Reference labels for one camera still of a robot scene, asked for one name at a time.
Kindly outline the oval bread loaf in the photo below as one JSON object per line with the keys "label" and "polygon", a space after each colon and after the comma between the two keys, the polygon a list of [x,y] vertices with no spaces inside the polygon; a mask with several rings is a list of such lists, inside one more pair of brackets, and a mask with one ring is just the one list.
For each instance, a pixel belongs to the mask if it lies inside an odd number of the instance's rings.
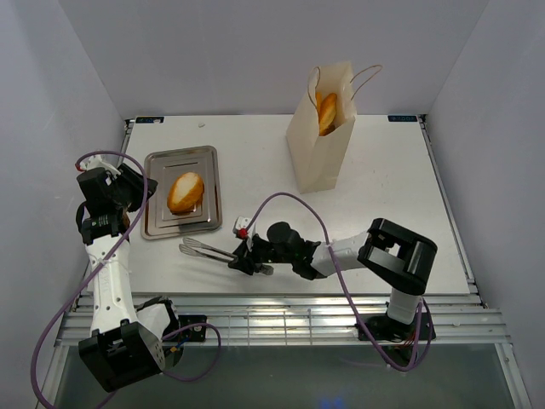
{"label": "oval bread loaf", "polygon": [[198,173],[187,172],[179,176],[169,190],[167,207],[173,214],[191,210],[203,197],[204,181]]}

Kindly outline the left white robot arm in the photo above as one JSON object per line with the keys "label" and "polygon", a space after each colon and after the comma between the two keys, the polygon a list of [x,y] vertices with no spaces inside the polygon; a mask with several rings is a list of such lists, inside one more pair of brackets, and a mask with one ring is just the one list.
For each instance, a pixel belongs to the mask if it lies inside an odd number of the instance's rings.
{"label": "left white robot arm", "polygon": [[80,232],[90,266],[94,311],[90,335],[78,353],[100,386],[114,392],[170,368],[163,341],[181,329],[173,303],[155,297],[134,305],[129,283],[127,235],[129,213],[141,209],[157,182],[136,173],[126,164],[108,164],[100,155],[78,165],[78,185],[85,197],[77,211]]}

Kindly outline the metal tray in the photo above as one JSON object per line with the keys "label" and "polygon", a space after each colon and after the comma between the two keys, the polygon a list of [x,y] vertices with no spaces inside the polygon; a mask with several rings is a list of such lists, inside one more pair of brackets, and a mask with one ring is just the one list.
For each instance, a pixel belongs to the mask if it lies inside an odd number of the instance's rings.
{"label": "metal tray", "polygon": [[145,239],[213,231],[222,224],[217,151],[212,146],[155,152],[145,170],[158,183],[141,222]]}

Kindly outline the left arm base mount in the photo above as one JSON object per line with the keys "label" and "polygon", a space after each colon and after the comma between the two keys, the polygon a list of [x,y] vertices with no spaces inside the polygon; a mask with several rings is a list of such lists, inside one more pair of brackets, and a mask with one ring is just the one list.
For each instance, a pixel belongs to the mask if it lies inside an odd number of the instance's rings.
{"label": "left arm base mount", "polygon": [[191,342],[191,343],[202,343],[206,339],[206,328],[203,326],[203,323],[208,321],[206,315],[179,315],[179,328],[192,325],[191,328],[188,328],[170,339],[171,342]]}

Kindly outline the beige paper bag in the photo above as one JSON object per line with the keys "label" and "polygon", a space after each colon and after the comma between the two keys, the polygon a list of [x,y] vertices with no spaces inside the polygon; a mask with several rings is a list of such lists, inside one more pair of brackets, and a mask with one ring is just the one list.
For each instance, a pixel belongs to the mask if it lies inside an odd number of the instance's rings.
{"label": "beige paper bag", "polygon": [[[336,186],[353,127],[357,117],[355,96],[360,87],[358,78],[366,85],[383,68],[381,64],[354,72],[349,61],[316,66],[307,80],[302,97],[286,131],[295,179],[300,193],[331,190]],[[330,93],[337,94],[336,129],[326,136],[319,134],[315,93],[322,100]]]}

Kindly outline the metal tongs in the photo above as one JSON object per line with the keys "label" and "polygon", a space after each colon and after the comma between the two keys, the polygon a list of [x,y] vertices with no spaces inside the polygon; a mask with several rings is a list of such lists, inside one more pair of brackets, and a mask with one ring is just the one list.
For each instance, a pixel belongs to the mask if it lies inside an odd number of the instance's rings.
{"label": "metal tongs", "polygon": [[247,275],[264,274],[270,276],[273,274],[273,267],[269,265],[256,263],[248,256],[237,256],[190,237],[182,239],[179,244],[179,251],[188,256],[225,263],[230,269],[238,270]]}

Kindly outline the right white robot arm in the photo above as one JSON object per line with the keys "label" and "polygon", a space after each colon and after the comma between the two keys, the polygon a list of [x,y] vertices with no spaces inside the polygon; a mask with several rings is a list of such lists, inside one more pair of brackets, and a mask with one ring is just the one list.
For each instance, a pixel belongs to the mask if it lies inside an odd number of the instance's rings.
{"label": "right white robot arm", "polygon": [[269,274],[274,263],[289,264],[307,280],[367,268],[392,287],[384,326],[395,338],[416,327],[418,297],[425,293],[438,246],[431,240],[384,218],[376,218],[361,234],[326,244],[303,239],[288,222],[276,222],[261,238],[240,217],[234,233],[241,240],[227,264],[253,275]]}

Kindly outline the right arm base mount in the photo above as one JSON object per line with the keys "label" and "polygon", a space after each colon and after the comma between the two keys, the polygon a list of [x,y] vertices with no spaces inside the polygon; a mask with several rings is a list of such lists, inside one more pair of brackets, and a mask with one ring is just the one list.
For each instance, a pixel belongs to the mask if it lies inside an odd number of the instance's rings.
{"label": "right arm base mount", "polygon": [[[417,316],[408,325],[393,320],[386,314],[361,314],[360,319],[376,341],[401,343],[412,339],[416,334]],[[418,339],[427,341],[429,338],[434,340],[436,332],[430,324],[427,314],[423,314]]]}

